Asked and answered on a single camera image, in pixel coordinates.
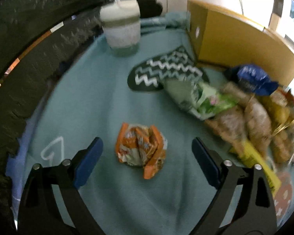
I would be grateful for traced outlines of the orange snack packet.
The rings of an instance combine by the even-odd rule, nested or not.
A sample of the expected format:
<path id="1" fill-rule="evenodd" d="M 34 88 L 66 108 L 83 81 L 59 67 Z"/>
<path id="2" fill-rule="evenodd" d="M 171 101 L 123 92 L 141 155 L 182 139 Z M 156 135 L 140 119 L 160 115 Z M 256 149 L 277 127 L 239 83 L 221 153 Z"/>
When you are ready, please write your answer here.
<path id="1" fill-rule="evenodd" d="M 168 141 L 154 126 L 122 123 L 115 152 L 120 163 L 142 167 L 143 178 L 152 179 L 163 167 Z"/>

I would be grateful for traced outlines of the blue snack bag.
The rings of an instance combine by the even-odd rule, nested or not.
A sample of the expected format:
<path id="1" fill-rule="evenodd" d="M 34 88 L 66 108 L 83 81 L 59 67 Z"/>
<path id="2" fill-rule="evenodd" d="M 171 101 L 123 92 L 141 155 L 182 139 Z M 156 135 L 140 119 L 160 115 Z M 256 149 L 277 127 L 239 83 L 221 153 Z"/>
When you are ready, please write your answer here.
<path id="1" fill-rule="evenodd" d="M 234 82 L 244 91 L 258 96 L 269 96 L 279 87 L 261 67 L 254 64 L 244 64 L 226 69 L 224 76 Z"/>

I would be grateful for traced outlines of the yellow stick packet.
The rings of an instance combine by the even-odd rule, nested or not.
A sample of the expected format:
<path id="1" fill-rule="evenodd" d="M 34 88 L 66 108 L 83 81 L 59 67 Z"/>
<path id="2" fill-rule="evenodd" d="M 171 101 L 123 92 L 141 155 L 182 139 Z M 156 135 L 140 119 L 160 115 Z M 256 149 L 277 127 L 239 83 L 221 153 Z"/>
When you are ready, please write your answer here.
<path id="1" fill-rule="evenodd" d="M 266 160 L 262 158 L 260 153 L 254 148 L 254 146 L 251 144 L 249 140 L 243 142 L 243 147 L 243 154 L 237 154 L 236 150 L 233 147 L 229 150 L 229 152 L 237 155 L 237 157 L 240 159 L 240 162 L 247 168 L 255 168 L 260 171 L 263 171 L 267 178 L 272 196 L 275 197 L 277 191 L 281 187 L 280 179 L 269 167 Z"/>

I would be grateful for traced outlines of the light blue printed tablecloth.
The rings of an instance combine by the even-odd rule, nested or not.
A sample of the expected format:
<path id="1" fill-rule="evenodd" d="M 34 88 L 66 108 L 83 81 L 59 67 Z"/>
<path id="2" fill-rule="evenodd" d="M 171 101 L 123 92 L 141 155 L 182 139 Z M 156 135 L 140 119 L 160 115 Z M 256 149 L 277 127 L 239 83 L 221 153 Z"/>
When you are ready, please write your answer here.
<path id="1" fill-rule="evenodd" d="M 136 92 L 127 85 L 140 62 L 191 45 L 185 13 L 145 19 L 139 50 L 116 56 L 105 37 L 97 37 L 64 74 L 45 107 L 28 119 L 21 152 L 8 162 L 13 180 L 13 211 L 35 163 L 56 166 L 99 137 L 103 152 L 79 193 L 106 234 L 188 234 L 211 202 L 210 186 L 191 150 L 200 137 L 222 156 L 228 144 L 199 120 L 181 112 L 163 91 Z M 168 139 L 165 166 L 150 180 L 139 168 L 117 161 L 114 145 L 122 122 L 156 125 Z"/>

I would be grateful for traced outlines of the brown pastry packets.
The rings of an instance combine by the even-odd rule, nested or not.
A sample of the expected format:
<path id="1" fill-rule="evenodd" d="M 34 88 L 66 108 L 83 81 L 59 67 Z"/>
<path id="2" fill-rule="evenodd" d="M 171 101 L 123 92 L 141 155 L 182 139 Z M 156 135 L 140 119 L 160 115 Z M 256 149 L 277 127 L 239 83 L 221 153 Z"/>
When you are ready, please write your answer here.
<path id="1" fill-rule="evenodd" d="M 290 110 L 276 99 L 282 94 L 275 91 L 270 96 L 257 98 L 232 82 L 226 83 L 221 92 L 233 97 L 238 104 L 205 120 L 205 123 L 216 135 L 230 143 L 240 158 L 247 152 L 243 144 L 250 141 L 260 156 L 266 159 L 273 125 L 284 125 L 290 117 Z"/>

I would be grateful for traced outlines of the green white snack packet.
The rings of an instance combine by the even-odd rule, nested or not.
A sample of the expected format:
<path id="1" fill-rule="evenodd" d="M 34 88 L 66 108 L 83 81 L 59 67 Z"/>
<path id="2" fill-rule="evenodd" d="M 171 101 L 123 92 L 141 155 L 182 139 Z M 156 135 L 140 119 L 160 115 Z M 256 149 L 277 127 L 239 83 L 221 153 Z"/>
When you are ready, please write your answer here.
<path id="1" fill-rule="evenodd" d="M 234 97 L 221 93 L 203 81 L 167 79 L 162 84 L 163 89 L 181 110 L 200 120 L 214 117 L 238 104 Z"/>

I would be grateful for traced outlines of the dark carved wooden furniture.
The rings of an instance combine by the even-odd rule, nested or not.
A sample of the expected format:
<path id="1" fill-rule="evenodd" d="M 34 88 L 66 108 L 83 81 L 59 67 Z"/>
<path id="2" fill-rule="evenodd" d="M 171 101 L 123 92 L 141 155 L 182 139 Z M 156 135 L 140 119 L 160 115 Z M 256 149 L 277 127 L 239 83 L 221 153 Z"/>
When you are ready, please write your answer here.
<path id="1" fill-rule="evenodd" d="M 15 234 L 9 158 L 26 121 L 74 60 L 102 33 L 99 10 L 113 0 L 0 0 L 0 234 Z M 142 18 L 157 0 L 137 0 Z"/>

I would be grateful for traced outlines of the white lidded cup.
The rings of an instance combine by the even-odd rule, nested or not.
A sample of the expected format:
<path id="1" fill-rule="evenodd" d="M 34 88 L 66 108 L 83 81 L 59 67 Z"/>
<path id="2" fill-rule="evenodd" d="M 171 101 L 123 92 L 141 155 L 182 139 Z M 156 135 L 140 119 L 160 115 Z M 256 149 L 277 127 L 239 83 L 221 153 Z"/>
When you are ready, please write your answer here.
<path id="1" fill-rule="evenodd" d="M 130 56 L 137 52 L 141 38 L 137 0 L 113 0 L 102 6 L 100 21 L 106 41 L 116 56 Z"/>

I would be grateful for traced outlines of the yellow cardboard box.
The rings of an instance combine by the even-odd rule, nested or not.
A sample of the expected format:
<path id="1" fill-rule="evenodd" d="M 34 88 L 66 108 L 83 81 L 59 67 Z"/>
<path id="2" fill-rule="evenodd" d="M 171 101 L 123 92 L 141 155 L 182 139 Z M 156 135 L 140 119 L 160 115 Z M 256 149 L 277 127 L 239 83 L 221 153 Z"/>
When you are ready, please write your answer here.
<path id="1" fill-rule="evenodd" d="M 255 64 L 282 85 L 294 79 L 294 51 L 271 30 L 224 7 L 187 1 L 187 31 L 199 61 Z"/>

